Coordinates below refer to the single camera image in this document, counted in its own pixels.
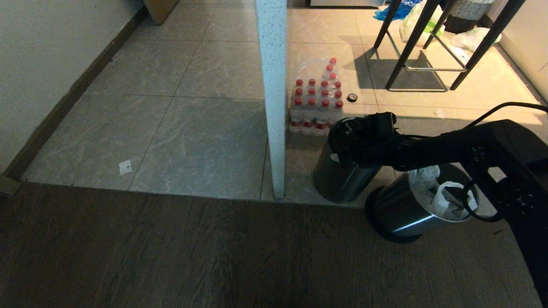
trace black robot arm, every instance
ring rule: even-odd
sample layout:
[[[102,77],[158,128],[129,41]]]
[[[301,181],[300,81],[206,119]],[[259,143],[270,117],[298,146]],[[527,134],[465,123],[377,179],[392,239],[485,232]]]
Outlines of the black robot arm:
[[[529,272],[548,307],[548,146],[510,120],[466,127],[434,137],[401,135],[396,117],[378,113],[348,118],[349,145],[338,149],[342,165],[392,166],[407,171],[459,162],[505,219],[520,246]],[[506,175],[496,182],[489,168]]]

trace woven basket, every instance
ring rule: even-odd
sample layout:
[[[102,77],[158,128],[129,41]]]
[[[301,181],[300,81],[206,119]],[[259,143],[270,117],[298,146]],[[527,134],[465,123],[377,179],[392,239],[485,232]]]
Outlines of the woven basket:
[[[487,13],[495,0],[453,0],[455,6],[445,23],[446,31],[462,33],[472,30],[478,20]]]

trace tile floor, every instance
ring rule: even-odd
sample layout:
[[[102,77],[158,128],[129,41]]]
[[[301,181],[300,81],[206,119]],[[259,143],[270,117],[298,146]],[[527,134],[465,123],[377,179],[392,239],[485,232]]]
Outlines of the tile floor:
[[[540,104],[493,47],[456,91],[458,73],[403,71],[384,85],[397,53],[388,38],[372,49],[381,22],[372,9],[288,8],[290,87],[316,74],[319,59],[337,57],[344,92],[359,100],[348,115],[391,111],[403,133],[439,134],[463,127],[506,101]],[[259,45],[253,0],[181,0],[163,26],[146,20],[71,110],[29,168],[29,181],[219,198],[274,200]],[[395,21],[390,27],[399,40]],[[450,39],[450,33],[444,34]],[[413,51],[413,65],[456,67],[435,42]],[[509,118],[548,142],[548,118],[508,108]],[[288,134],[283,202],[332,204],[313,188],[311,174],[324,139]],[[119,174],[131,160],[133,171]],[[383,168],[360,198],[396,177]]]

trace blue plastic bag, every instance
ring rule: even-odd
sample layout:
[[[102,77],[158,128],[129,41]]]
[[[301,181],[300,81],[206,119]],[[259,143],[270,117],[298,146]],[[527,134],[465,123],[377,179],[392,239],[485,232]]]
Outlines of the blue plastic bag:
[[[393,20],[404,19],[409,14],[409,12],[411,12],[411,9],[415,6],[415,4],[419,3],[420,1],[421,0],[402,1],[399,4],[398,9],[396,10],[396,14],[394,15]],[[377,20],[385,20],[387,14],[388,14],[388,8],[385,8],[384,10],[377,10],[373,18]]]

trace metal stool leg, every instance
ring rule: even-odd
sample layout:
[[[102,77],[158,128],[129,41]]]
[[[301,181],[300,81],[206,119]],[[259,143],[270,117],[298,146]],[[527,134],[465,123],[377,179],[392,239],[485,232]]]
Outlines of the metal stool leg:
[[[413,29],[413,32],[411,32],[409,41],[407,42],[406,47],[404,48],[402,54],[399,56],[398,62],[396,63],[396,67],[394,67],[394,70],[392,71],[392,75],[390,75],[390,78],[388,79],[388,82],[386,83],[387,90],[390,90],[390,88],[394,84],[394,81],[396,81],[396,77],[398,77],[399,72],[402,70],[403,66],[406,64],[407,59],[411,55],[411,52],[413,51],[415,44],[419,41],[419,38],[421,34],[423,33],[424,28],[428,24],[428,21],[430,21],[430,18],[434,14],[434,11],[436,10],[436,7],[438,6],[439,2],[440,0],[426,1],[423,12],[420,14],[419,20],[417,20],[415,28]]]
[[[384,20],[383,25],[380,28],[379,35],[377,35],[377,39],[375,41],[375,45],[373,45],[373,48],[378,48],[380,46],[380,42],[383,41],[383,38],[386,35],[386,31],[388,31],[388,27],[390,26],[394,15],[396,15],[396,11],[401,1],[402,0],[392,0],[392,2],[390,3],[390,6],[388,7],[388,14],[386,14],[386,19]]]
[[[468,74],[472,71],[474,66],[479,62],[481,57],[487,52],[487,50],[493,45],[496,38],[501,34],[501,32],[504,30],[506,25],[512,20],[514,15],[516,15],[517,11],[520,9],[521,5],[525,2],[525,0],[514,0],[514,1],[508,1],[508,3],[504,6],[504,9],[502,12],[500,12],[499,17],[495,20],[493,23],[493,26],[491,27],[491,30],[487,33],[487,35],[484,37],[482,42],[479,44],[478,48],[472,54],[470,57],[470,60],[468,60],[468,63],[466,63],[466,72],[460,73],[458,77],[455,79],[453,84],[451,85],[451,90],[456,90],[460,83],[463,82],[464,78],[468,76]]]
[[[455,4],[456,0],[449,0],[449,2],[446,4],[445,10],[443,10],[442,15],[439,17],[438,23],[434,27],[434,30],[432,30],[432,33],[438,33],[439,28],[441,28],[443,23],[447,20],[447,17],[449,17],[449,14],[451,13],[451,10],[455,7]],[[424,44],[423,49],[428,48],[433,39],[434,37],[432,37],[431,35],[428,36],[428,40],[426,41],[426,44]]]

